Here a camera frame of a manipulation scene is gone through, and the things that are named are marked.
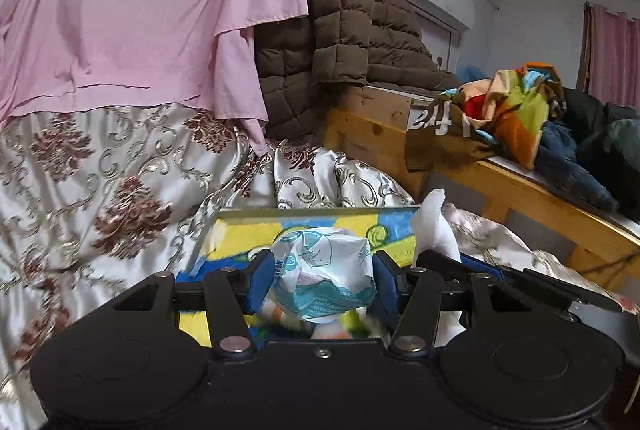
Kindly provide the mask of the brown quilted jacket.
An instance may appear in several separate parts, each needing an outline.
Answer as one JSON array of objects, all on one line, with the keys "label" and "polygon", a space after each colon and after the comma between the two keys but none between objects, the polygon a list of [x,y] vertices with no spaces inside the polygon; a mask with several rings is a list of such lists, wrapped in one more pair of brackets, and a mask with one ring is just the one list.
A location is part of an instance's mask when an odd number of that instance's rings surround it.
[{"label": "brown quilted jacket", "polygon": [[421,41],[408,0],[307,0],[306,16],[254,30],[272,139],[318,134],[349,85],[448,90],[460,85]]}]

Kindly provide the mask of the floral satin bed cover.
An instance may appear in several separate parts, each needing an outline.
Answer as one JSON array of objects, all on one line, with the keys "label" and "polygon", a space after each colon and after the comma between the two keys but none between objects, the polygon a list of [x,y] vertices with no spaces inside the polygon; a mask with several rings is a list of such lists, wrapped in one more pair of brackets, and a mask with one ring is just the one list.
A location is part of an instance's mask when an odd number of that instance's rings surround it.
[{"label": "floral satin bed cover", "polygon": [[1,424],[46,417],[29,381],[51,336],[146,276],[178,273],[222,209],[398,208],[382,171],[247,136],[180,104],[37,112],[1,133]]}]

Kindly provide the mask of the blue denim jeans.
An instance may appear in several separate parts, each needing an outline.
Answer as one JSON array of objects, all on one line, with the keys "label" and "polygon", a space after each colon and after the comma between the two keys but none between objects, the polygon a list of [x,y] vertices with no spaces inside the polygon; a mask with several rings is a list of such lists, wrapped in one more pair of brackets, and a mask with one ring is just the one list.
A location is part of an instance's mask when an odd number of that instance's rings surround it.
[{"label": "blue denim jeans", "polygon": [[577,144],[562,122],[544,122],[534,163],[535,170],[556,189],[578,202],[615,213],[617,201],[578,162]]}]

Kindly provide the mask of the pink curtain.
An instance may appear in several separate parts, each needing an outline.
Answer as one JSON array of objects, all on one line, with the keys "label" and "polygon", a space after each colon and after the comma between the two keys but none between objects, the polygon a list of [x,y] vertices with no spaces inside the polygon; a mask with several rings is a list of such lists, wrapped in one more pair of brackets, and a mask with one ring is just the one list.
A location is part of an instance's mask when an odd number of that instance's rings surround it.
[{"label": "pink curtain", "polygon": [[602,102],[639,108],[639,19],[585,4],[579,87]]}]

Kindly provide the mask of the wooden bed frame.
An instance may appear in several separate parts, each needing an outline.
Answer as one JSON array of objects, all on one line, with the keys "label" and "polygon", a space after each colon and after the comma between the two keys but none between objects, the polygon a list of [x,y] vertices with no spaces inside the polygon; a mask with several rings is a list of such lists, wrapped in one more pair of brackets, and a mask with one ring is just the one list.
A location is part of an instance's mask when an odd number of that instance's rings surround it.
[{"label": "wooden bed frame", "polygon": [[[405,132],[347,110],[326,118],[326,148],[343,151],[388,175],[414,198],[426,190],[427,172],[405,164]],[[568,266],[600,286],[618,290],[626,278],[639,277],[639,237],[561,199],[540,185],[492,162],[480,161],[444,174],[485,196],[482,216],[504,223],[515,211],[574,243]]]}]

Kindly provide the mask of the white small sock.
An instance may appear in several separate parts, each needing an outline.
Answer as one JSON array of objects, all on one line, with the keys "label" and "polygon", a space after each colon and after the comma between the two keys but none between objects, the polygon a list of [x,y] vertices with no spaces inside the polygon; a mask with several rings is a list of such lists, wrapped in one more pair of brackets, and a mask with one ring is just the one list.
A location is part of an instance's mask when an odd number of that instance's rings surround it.
[{"label": "white small sock", "polygon": [[420,208],[410,220],[410,227],[416,237],[412,267],[419,266],[419,255],[428,250],[435,251],[458,263],[461,262],[454,231],[442,214],[445,200],[445,190],[442,188],[433,189],[423,199]]}]

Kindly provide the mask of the light blue patterned cloth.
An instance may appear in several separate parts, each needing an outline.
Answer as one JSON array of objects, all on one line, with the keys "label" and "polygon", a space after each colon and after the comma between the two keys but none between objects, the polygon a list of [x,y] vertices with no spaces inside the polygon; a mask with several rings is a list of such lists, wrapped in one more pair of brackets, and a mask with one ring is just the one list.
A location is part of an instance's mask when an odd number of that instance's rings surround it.
[{"label": "light blue patterned cloth", "polygon": [[329,323],[367,307],[376,294],[367,239],[345,228],[299,228],[279,236],[271,295],[284,312],[311,323]]}]

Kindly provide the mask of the brown printed garment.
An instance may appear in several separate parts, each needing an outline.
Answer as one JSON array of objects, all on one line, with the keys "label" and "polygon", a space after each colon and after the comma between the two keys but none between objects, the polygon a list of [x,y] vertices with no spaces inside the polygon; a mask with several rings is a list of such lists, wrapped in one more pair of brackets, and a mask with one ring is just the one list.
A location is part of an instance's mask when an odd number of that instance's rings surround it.
[{"label": "brown printed garment", "polygon": [[477,130],[450,96],[439,96],[416,119],[405,136],[406,167],[411,172],[464,167],[501,153],[494,136]]}]

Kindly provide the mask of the colourful patchwork blanket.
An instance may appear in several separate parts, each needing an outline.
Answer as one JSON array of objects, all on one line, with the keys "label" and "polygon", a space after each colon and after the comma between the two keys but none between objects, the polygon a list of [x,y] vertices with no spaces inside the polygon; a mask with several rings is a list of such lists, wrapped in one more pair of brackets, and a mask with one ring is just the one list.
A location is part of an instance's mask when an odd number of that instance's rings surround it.
[{"label": "colourful patchwork blanket", "polygon": [[532,169],[544,124],[566,110],[564,87],[555,67],[529,62],[501,69],[492,78],[465,83],[454,94],[476,133],[486,133],[506,154]]}]

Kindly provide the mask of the pink hanging cloth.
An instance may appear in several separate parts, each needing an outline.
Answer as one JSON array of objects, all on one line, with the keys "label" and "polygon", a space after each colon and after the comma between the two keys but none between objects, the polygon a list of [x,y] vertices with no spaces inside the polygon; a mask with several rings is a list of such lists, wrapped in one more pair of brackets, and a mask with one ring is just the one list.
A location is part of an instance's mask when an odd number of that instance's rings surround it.
[{"label": "pink hanging cloth", "polygon": [[263,153],[254,30],[307,12],[307,0],[1,0],[2,117],[183,104],[241,122]]}]

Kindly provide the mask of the striped pastel sock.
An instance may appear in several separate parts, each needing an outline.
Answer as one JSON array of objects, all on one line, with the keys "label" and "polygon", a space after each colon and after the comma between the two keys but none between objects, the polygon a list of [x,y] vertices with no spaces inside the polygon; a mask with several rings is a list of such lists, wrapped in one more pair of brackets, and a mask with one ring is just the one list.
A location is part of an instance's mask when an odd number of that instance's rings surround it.
[{"label": "striped pastel sock", "polygon": [[379,338],[388,340],[388,331],[365,307],[345,312],[329,323],[311,323],[285,313],[280,306],[268,300],[262,312],[245,315],[245,323],[259,340],[314,339],[359,340]]}]

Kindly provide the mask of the dark green black jacket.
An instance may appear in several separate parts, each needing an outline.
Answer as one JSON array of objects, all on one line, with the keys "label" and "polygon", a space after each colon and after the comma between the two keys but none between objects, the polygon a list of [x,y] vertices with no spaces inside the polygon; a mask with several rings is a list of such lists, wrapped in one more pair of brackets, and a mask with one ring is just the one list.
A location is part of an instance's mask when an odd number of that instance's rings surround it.
[{"label": "dark green black jacket", "polygon": [[564,90],[562,120],[577,143],[577,161],[617,202],[616,211],[639,222],[639,110]]}]

